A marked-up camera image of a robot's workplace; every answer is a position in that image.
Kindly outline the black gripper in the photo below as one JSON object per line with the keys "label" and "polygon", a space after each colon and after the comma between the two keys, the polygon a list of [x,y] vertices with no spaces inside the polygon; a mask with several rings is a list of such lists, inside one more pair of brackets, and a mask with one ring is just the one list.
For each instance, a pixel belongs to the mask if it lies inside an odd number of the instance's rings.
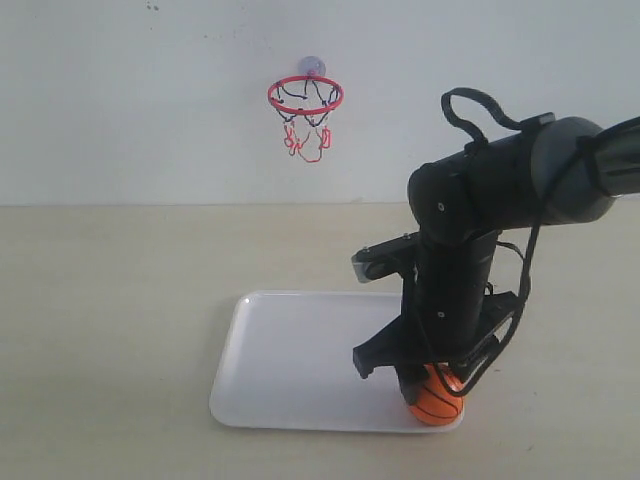
{"label": "black gripper", "polygon": [[447,247],[419,235],[415,266],[402,274],[399,315],[353,350],[362,378],[396,367],[405,402],[417,402],[430,379],[425,364],[446,365],[467,395],[493,361],[496,331],[518,305],[515,293],[496,293],[489,274],[499,237],[474,235]]}

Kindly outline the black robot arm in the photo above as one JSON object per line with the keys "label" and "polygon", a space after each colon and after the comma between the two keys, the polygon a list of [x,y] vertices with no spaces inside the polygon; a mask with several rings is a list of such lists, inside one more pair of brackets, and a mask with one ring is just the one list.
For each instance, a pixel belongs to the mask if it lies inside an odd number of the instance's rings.
{"label": "black robot arm", "polygon": [[357,251],[367,283],[402,278],[399,315],[352,358],[358,374],[395,370],[405,401],[452,374],[466,395],[512,340],[545,226],[599,220],[639,190],[639,122],[533,118],[518,134],[422,165],[407,193],[417,230]]}

